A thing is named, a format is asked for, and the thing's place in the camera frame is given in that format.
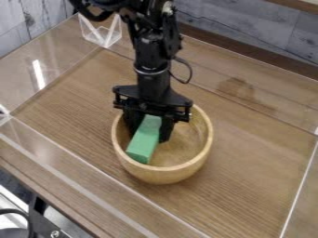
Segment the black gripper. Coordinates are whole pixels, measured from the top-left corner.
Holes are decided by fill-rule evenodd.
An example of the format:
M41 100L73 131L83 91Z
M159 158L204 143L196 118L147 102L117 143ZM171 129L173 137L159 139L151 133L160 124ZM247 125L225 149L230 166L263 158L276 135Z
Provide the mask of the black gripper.
M136 84L115 86L113 105L123 111L129 134L133 135L144 115L160 116L159 142L168 141L175 122L189 121L192 100L180 95L169 85L169 70L133 67Z

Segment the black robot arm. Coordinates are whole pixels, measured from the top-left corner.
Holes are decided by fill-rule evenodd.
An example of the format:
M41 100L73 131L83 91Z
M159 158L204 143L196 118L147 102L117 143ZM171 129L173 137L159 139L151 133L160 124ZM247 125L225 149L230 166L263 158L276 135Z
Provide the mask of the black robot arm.
M171 63L183 48L173 0L68 0L76 11L96 22L117 14L127 24L135 52L136 83L115 86L113 106L123 111L133 133L145 116L161 119L159 140L169 140L177 122L189 120L192 100L171 87Z

